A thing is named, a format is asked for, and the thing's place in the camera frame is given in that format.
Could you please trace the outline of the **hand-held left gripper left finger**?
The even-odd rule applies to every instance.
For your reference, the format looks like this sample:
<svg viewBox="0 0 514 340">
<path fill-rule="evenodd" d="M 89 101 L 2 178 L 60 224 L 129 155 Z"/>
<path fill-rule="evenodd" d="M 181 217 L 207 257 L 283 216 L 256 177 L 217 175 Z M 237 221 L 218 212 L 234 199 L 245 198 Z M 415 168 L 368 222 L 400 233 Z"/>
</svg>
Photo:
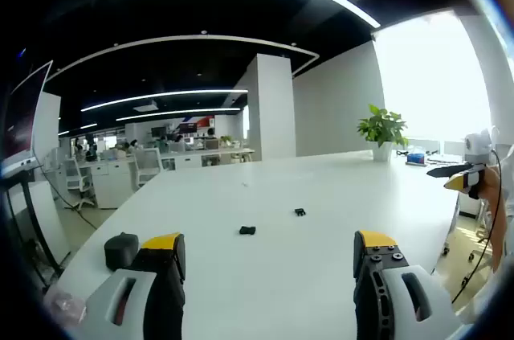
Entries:
<svg viewBox="0 0 514 340">
<path fill-rule="evenodd" d="M 86 301 L 86 339 L 181 339 L 186 246 L 180 232 L 104 244 L 111 276 Z"/>
</svg>

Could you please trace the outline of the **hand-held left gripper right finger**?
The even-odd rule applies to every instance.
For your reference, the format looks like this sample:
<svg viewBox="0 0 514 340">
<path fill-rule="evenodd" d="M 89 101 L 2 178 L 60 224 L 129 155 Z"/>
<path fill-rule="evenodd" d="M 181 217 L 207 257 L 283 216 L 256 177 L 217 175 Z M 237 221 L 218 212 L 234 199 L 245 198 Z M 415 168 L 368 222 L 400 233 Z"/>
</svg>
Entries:
<svg viewBox="0 0 514 340">
<path fill-rule="evenodd" d="M 446 289 L 385 234 L 355 232 L 353 278 L 358 339 L 448 339 L 462 326 Z"/>
</svg>

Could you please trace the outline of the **person's right hand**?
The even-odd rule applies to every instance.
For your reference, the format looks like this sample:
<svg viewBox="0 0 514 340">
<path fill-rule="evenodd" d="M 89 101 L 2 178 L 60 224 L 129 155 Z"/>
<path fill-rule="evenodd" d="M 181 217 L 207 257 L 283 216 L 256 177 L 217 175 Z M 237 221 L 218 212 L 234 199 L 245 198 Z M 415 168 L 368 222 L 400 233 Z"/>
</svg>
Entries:
<svg viewBox="0 0 514 340">
<path fill-rule="evenodd" d="M 500 185 L 500 170 L 497 166 L 486 166 L 483 180 L 479 186 L 479 196 L 493 203 L 501 196 L 502 186 Z"/>
</svg>

